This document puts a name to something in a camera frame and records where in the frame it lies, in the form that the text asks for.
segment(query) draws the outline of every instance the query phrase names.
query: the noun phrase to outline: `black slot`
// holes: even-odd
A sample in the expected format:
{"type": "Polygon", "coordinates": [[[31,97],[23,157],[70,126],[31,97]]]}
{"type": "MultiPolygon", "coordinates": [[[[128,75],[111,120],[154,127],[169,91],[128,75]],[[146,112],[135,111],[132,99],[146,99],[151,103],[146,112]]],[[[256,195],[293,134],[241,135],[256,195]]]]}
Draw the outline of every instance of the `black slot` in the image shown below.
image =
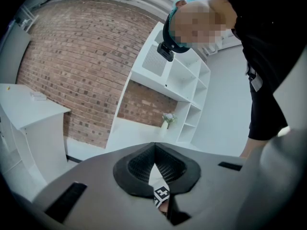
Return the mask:
{"type": "Polygon", "coordinates": [[[70,187],[45,211],[54,220],[63,223],[73,206],[81,197],[87,185],[74,182],[70,187]]]}
{"type": "Polygon", "coordinates": [[[234,171],[240,171],[242,168],[242,165],[227,163],[227,162],[220,162],[218,165],[224,168],[228,168],[230,170],[234,170],[234,171]]]}

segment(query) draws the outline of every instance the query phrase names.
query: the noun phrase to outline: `person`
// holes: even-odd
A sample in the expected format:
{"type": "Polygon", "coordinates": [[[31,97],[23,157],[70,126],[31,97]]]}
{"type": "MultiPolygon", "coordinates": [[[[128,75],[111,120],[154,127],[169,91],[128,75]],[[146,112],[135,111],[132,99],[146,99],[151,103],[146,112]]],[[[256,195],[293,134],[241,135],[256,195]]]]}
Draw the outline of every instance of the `person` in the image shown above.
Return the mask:
{"type": "Polygon", "coordinates": [[[172,47],[212,43],[226,29],[242,41],[252,97],[251,122],[241,157],[287,126],[273,93],[304,46],[304,0],[177,0],[165,24],[172,47]]]}

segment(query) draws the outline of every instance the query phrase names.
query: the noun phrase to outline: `white table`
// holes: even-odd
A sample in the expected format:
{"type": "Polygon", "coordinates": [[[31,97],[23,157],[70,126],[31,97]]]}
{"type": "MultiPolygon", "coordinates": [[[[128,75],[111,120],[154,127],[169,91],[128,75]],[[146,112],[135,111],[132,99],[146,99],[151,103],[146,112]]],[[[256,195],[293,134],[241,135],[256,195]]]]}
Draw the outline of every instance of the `white table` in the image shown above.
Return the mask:
{"type": "Polygon", "coordinates": [[[63,114],[70,109],[50,100],[32,101],[32,91],[25,85],[0,84],[1,132],[9,150],[18,149],[29,173],[49,183],[67,166],[63,114]]]}

